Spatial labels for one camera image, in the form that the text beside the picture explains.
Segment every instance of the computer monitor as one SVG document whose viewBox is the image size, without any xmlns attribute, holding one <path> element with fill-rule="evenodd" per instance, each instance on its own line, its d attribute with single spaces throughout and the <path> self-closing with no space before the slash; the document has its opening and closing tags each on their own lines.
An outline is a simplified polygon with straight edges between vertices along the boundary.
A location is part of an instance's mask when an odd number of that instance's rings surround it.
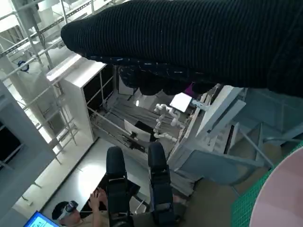
<svg viewBox="0 0 303 227">
<path fill-rule="evenodd" d="M 139 140 L 149 142 L 151 139 L 151 134 L 148 132 L 145 132 L 134 125 L 130 124 L 127 120 L 124 120 L 124 127 L 125 130 L 128 131 L 129 133 L 135 133 L 135 137 Z"/>
<path fill-rule="evenodd" d="M 192 97 L 188 96 L 187 94 L 179 93 L 175 95 L 170 103 L 170 106 L 184 113 L 190 104 L 191 99 Z"/>
<path fill-rule="evenodd" d="M 59 227 L 40 212 L 36 211 L 23 227 Z"/>
</svg>

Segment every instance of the pink surface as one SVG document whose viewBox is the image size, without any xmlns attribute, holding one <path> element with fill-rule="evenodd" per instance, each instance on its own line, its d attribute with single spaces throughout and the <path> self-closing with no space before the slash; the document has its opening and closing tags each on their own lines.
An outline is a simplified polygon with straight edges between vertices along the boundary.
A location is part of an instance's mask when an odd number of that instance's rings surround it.
<svg viewBox="0 0 303 227">
<path fill-rule="evenodd" d="M 284 159 L 266 180 L 250 227 L 303 227 L 303 148 Z"/>
</svg>

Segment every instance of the blue screen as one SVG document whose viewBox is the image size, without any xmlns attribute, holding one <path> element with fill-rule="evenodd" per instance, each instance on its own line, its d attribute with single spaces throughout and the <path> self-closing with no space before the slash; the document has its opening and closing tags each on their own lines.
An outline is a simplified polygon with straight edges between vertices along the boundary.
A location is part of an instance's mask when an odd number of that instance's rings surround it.
<svg viewBox="0 0 303 227">
<path fill-rule="evenodd" d="M 59 227 L 50 219 L 36 211 L 33 216 L 27 221 L 24 227 Z"/>
</svg>

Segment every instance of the green mesh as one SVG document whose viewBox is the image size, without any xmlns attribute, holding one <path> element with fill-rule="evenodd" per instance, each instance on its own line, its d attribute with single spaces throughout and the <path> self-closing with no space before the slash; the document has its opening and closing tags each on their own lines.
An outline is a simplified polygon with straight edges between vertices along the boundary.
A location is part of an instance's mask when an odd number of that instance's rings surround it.
<svg viewBox="0 0 303 227">
<path fill-rule="evenodd" d="M 293 153 L 295 150 L 303 146 L 301 142 L 296 146 L 289 154 Z M 271 174 L 272 170 L 266 173 L 261 177 L 251 188 L 249 188 L 243 195 L 241 195 L 233 204 L 232 204 L 232 225 L 231 227 L 249 227 L 250 226 L 250 216 L 252 209 L 254 207 L 257 196 Z"/>
</svg>

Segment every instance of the person's hand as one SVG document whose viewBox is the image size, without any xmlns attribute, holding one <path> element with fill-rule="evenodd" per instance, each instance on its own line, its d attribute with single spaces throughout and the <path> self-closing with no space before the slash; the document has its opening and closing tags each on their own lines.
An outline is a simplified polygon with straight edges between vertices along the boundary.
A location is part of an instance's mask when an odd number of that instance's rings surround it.
<svg viewBox="0 0 303 227">
<path fill-rule="evenodd" d="M 97 191 L 99 192 L 99 201 L 103 202 L 104 205 L 107 208 L 107 195 L 106 195 L 106 192 L 102 188 L 97 188 Z"/>
<path fill-rule="evenodd" d="M 99 196 L 100 193 L 98 191 L 94 191 L 92 194 L 90 194 L 89 206 L 93 211 L 99 210 L 99 203 L 100 203 Z"/>
</svg>

